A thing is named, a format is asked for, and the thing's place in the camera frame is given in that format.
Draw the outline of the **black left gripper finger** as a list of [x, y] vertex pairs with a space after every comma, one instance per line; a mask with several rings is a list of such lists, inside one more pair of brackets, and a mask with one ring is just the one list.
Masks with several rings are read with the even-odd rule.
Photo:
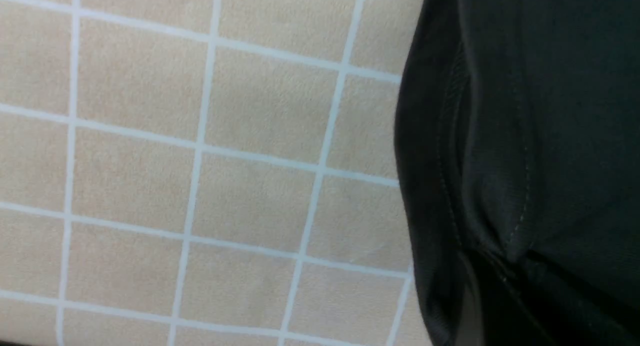
[[458, 253], [463, 281], [459, 345], [638, 345], [639, 314], [613, 299], [548, 272], [511, 279], [502, 264], [475, 251]]

